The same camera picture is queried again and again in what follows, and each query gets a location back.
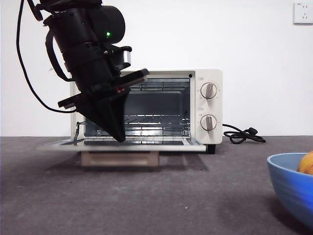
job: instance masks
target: white toaster oven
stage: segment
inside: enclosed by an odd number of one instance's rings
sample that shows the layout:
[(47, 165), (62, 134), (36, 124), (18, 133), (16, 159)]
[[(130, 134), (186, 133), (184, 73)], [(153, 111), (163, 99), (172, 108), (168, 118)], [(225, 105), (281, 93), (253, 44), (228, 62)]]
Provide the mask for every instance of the white toaster oven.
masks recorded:
[[(70, 90), (71, 96), (79, 93), (75, 83)], [(80, 113), (73, 113), (71, 139), (45, 148), (213, 154), (223, 137), (222, 104), (220, 69), (153, 70), (145, 82), (131, 86), (125, 107), (125, 142), (118, 143)]]

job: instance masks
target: black cable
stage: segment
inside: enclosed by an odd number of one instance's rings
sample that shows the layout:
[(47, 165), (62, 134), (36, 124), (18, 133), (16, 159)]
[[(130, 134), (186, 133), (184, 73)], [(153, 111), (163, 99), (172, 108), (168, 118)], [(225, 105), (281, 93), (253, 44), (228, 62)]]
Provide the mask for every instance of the black cable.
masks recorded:
[(23, 6), (24, 6), (24, 0), (21, 0), (20, 11), (19, 11), (19, 17), (18, 17), (18, 27), (17, 27), (17, 33), (16, 33), (16, 49), (17, 49), (17, 52), (18, 52), (19, 61), (20, 61), (21, 67), (22, 67), (22, 69), (23, 69), (23, 73), (24, 73), (26, 82), (27, 82), (27, 84), (28, 84), (28, 86), (29, 86), (31, 92), (33, 93), (33, 95), (38, 99), (38, 101), (39, 101), (46, 109), (49, 109), (50, 111), (57, 112), (57, 113), (63, 113), (63, 114), (74, 113), (74, 112), (76, 112), (76, 110), (73, 110), (73, 111), (62, 111), (62, 110), (53, 109), (53, 108), (50, 108), (49, 106), (47, 106), (47, 105), (40, 99), (40, 97), (36, 94), (35, 90), (33, 89), (32, 85), (31, 85), (31, 83), (30, 83), (30, 81), (29, 81), (29, 78), (28, 78), (28, 75), (27, 75), (27, 71), (26, 71), (26, 68), (25, 68), (25, 65), (24, 65), (24, 62), (23, 62), (23, 59), (22, 59), (21, 50), (20, 50), (20, 33), (21, 33), (21, 21), (22, 21)]
[(230, 127), (232, 129), (236, 130), (236, 131), (225, 131), (224, 132), (224, 135), (226, 137), (228, 137), (233, 144), (241, 144), (242, 142), (246, 141), (247, 139), (253, 140), (256, 142), (262, 142), (262, 143), (266, 142), (265, 139), (256, 135), (258, 133), (258, 131), (252, 127), (250, 127), (247, 130), (242, 131), (239, 128), (231, 126), (231, 125), (223, 124), (223, 126)]

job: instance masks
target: electrical socket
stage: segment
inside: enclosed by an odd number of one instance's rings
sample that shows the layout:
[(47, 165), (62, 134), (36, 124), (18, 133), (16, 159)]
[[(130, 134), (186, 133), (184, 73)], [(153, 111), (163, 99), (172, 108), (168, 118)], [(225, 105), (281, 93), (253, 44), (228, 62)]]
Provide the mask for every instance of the electrical socket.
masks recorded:
[(313, 24), (313, 1), (296, 1), (293, 11), (294, 24)]

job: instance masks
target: oven knob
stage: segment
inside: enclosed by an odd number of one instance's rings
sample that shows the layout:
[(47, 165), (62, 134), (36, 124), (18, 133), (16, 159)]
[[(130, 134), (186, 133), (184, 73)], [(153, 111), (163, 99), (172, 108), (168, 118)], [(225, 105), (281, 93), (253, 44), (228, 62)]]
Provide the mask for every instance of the oven knob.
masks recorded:
[(201, 127), (206, 131), (213, 131), (216, 124), (216, 118), (212, 115), (206, 115), (201, 119)]
[(217, 88), (213, 83), (205, 83), (201, 87), (201, 94), (206, 99), (212, 99), (216, 96)]

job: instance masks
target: black robotic arm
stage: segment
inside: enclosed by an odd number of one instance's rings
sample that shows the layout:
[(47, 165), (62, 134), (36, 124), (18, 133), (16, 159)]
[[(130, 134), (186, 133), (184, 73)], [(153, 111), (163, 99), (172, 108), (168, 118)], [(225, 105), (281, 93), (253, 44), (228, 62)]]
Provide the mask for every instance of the black robotic arm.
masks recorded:
[[(36, 6), (32, 0), (27, 1), (38, 21), (43, 20), (41, 10), (51, 13), (44, 20), (49, 27), (48, 56), (57, 75), (65, 81), (74, 81), (81, 92), (60, 101), (59, 107), (76, 107), (77, 112), (116, 140), (124, 141), (124, 109), (130, 86), (142, 82), (149, 72), (143, 69), (121, 77), (121, 70), (131, 65), (132, 51), (131, 47), (113, 45), (125, 33), (121, 12), (113, 6), (102, 6), (101, 0), (41, 0)], [(67, 78), (58, 64), (53, 38), (72, 78)]]

